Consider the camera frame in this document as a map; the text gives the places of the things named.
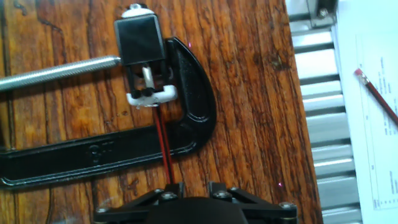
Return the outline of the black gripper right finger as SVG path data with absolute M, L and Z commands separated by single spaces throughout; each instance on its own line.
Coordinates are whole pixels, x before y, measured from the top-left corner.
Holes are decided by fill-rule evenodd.
M 209 182 L 209 197 L 234 205 L 247 223 L 297 224 L 297 206 L 290 202 L 270 203 L 238 187 Z

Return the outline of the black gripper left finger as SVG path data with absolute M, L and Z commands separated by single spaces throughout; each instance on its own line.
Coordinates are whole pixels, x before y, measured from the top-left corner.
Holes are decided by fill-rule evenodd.
M 117 208 L 98 208 L 93 214 L 93 223 L 145 223 L 149 212 L 167 202 L 184 198 L 183 182 L 167 184 Z

